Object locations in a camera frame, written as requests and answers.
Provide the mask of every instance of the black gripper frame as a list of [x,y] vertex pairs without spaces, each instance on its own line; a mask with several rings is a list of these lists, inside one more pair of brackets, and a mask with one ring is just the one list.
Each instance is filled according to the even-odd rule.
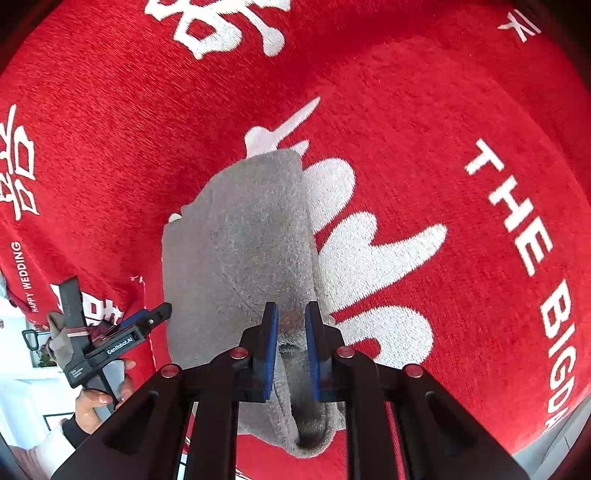
[[238,405],[269,399],[277,333],[277,305],[269,302],[262,323],[244,330],[238,348],[207,365],[162,367],[78,447],[52,480],[175,480],[195,402],[199,405],[184,477],[234,480]]
[[[78,278],[66,280],[59,285],[59,290],[65,327],[87,328]],[[144,343],[152,330],[168,320],[171,314],[170,303],[163,303],[150,312],[141,310],[114,327],[107,338],[98,344],[93,344],[88,335],[70,337],[74,353],[64,369],[70,386],[76,388],[82,385],[84,389],[92,388],[107,393],[113,398],[113,402],[107,405],[113,413],[118,399],[103,373],[103,368],[140,343]]]
[[[345,402],[349,480],[528,480],[501,445],[421,366],[377,365],[306,308],[314,394]],[[402,453],[399,475],[391,423]]]

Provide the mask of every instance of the gray cloth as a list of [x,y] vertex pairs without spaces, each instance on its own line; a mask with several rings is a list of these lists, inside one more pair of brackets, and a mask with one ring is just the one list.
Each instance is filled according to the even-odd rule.
[[301,160],[291,150],[222,171],[164,230],[168,345],[183,368],[236,346],[260,323],[265,302],[279,305],[271,400],[241,404],[239,433],[299,458],[322,453],[342,424],[336,406],[314,402],[311,392],[304,310],[316,299],[316,255]]

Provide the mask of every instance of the person's fingers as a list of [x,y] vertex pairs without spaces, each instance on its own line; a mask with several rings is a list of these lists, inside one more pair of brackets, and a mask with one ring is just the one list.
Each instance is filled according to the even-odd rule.
[[134,385],[127,375],[125,376],[125,380],[119,386],[119,392],[121,393],[121,401],[124,402],[127,400],[131,395],[135,393]]
[[86,433],[93,434],[100,426],[100,419],[94,411],[111,403],[113,399],[98,390],[83,390],[76,399],[76,423]]
[[132,368],[135,368],[135,362],[133,360],[124,359],[123,361],[125,362],[126,370],[131,370]]
[[111,403],[113,399],[106,393],[98,390],[82,390],[76,399],[76,410],[80,412],[92,410],[95,407],[102,407]]

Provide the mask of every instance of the white chinese character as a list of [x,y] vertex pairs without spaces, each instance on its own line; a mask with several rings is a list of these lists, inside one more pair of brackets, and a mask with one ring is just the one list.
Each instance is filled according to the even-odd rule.
[[[0,202],[12,203],[14,217],[18,221],[21,219],[23,211],[31,212],[35,215],[39,215],[39,212],[37,211],[33,194],[25,188],[21,179],[16,178],[13,182],[11,177],[11,175],[16,175],[33,181],[35,180],[35,145],[27,137],[25,128],[22,125],[16,128],[14,136],[12,134],[16,111],[17,106],[12,105],[8,111],[6,127],[0,123],[0,138],[2,138],[5,144],[4,150],[0,151],[0,160],[5,160],[7,165],[7,172],[0,172]],[[27,152],[26,159],[21,158],[22,150],[19,149],[21,146]],[[11,151],[14,151],[14,164],[12,163]]]
[[[152,15],[162,21],[170,15],[183,13],[173,39],[185,45],[196,59],[201,60],[206,53],[213,51],[232,51],[242,40],[242,32],[222,18],[222,15],[240,13],[254,25],[262,37],[263,52],[268,57],[277,55],[285,44],[283,34],[276,28],[266,25],[248,7],[256,5],[259,8],[274,7],[288,12],[291,0],[217,0],[211,4],[193,5],[190,0],[177,0],[170,5],[163,5],[159,0],[148,0],[144,13]],[[188,33],[189,26],[194,20],[199,20],[215,32],[199,39]]]
[[525,43],[527,41],[527,37],[525,36],[525,34],[527,33],[528,35],[531,35],[532,37],[535,36],[536,33],[542,33],[542,31],[536,27],[530,19],[528,19],[523,13],[521,13],[519,10],[517,10],[516,8],[514,9],[514,12],[519,15],[523,21],[525,23],[527,23],[534,31],[531,31],[529,28],[527,28],[524,25],[521,25],[517,19],[515,18],[515,16],[509,12],[507,14],[507,18],[510,20],[509,23],[506,24],[502,24],[499,25],[497,27],[497,29],[499,30],[509,30],[510,28],[514,28],[515,31],[517,32],[517,34],[519,35],[519,38],[521,39],[522,43]]

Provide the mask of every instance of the white wall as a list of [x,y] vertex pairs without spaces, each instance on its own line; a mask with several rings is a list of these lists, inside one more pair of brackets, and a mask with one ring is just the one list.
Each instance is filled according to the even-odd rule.
[[30,371],[31,354],[21,334],[27,329],[25,317],[7,300],[0,300],[0,319],[4,321],[0,329],[0,372]]

